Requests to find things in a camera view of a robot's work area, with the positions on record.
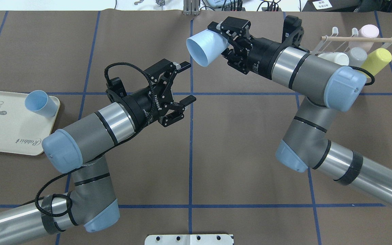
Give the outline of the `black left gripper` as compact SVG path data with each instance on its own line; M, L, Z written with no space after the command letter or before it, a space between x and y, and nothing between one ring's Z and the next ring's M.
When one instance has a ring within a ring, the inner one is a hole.
M179 64L162 59L144 70L151 81L151 87L125 96L126 107L136 128L149 125L153 121L159 121L162 126L168 127L184 118L185 108L194 103L196 97L187 96L174 102L172 85L176 75L191 66L187 61Z

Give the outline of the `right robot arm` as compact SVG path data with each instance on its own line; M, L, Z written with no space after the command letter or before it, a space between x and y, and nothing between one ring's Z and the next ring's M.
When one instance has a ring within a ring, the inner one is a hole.
M251 22L227 17L208 30L227 46L222 56L243 74L253 72L304 96L276 151L277 160L297 172L317 169L343 186L369 194L392 207L392 169L327 138L338 113L346 112L366 85L366 76L303 49L302 20L288 15L282 41L257 38Z

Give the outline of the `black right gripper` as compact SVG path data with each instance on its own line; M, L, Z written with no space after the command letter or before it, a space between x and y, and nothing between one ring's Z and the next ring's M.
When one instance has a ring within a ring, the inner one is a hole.
M250 26L249 20L230 16L219 23L211 22L207 29L222 35L232 45L233 48L226 48L222 52L229 66L243 74L251 71L271 80L281 43L253 37L249 34Z

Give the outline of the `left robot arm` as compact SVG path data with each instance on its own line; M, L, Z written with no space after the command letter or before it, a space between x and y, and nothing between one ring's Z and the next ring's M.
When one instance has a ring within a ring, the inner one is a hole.
M126 62L104 69L110 104L42 141L61 175L48 181L34 200L0 213L0 245L15 245L59 234L73 226L98 232L120 218L105 154L158 121L168 127L184 118L187 96L175 102L172 85L189 62L162 59L146 70Z

